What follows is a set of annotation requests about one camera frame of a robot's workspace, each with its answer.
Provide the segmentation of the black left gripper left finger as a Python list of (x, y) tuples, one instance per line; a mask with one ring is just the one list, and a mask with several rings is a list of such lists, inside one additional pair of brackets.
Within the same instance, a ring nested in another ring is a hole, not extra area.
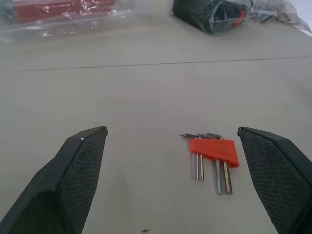
[(2, 234), (80, 234), (98, 186), (107, 127), (81, 131), (30, 180), (0, 222)]

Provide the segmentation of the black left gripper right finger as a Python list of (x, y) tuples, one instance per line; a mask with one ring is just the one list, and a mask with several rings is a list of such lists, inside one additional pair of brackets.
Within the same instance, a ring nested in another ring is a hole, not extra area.
[(239, 127), (253, 186), (279, 234), (312, 232), (312, 162), (287, 138)]

